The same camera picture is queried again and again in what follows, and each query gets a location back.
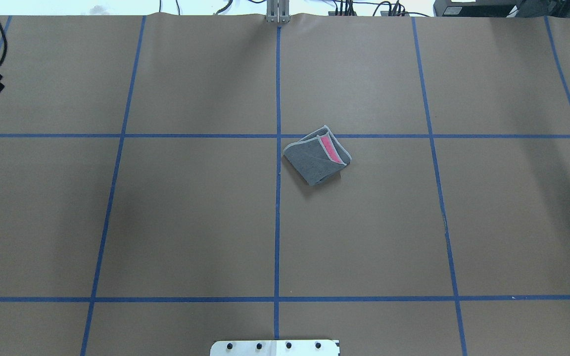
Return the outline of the white pedestal column with base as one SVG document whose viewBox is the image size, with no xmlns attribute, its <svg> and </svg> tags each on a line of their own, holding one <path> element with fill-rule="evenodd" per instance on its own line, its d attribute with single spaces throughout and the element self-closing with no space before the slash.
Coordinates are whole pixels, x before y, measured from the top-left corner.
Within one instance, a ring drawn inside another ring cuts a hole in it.
<svg viewBox="0 0 570 356">
<path fill-rule="evenodd" d="M 211 356 L 339 356 L 338 340 L 235 340 L 218 341 L 210 348 Z"/>
</svg>

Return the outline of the aluminium frame post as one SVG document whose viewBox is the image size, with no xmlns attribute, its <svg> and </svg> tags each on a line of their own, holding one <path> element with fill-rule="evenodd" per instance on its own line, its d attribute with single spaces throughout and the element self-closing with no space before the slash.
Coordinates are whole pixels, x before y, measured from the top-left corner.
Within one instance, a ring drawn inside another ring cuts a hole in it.
<svg viewBox="0 0 570 356">
<path fill-rule="evenodd" d="M 266 0 L 267 23 L 282 24 L 291 20 L 289 0 Z"/>
</svg>

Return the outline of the pink and grey towel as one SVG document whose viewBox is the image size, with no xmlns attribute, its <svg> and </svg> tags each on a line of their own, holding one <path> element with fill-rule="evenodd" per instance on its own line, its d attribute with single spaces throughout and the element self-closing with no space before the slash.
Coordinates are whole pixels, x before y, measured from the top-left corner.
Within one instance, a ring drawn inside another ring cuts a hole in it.
<svg viewBox="0 0 570 356">
<path fill-rule="evenodd" d="M 283 150 L 285 158 L 308 185 L 323 184 L 351 164 L 351 155 L 326 125 Z"/>
</svg>

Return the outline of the black box with white label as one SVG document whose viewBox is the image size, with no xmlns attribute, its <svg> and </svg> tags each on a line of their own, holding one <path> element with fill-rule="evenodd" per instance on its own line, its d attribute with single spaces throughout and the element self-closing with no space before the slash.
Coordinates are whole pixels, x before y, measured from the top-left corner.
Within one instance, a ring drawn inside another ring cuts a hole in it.
<svg viewBox="0 0 570 356">
<path fill-rule="evenodd" d="M 435 0 L 437 17 L 507 17 L 517 6 L 516 0 Z"/>
</svg>

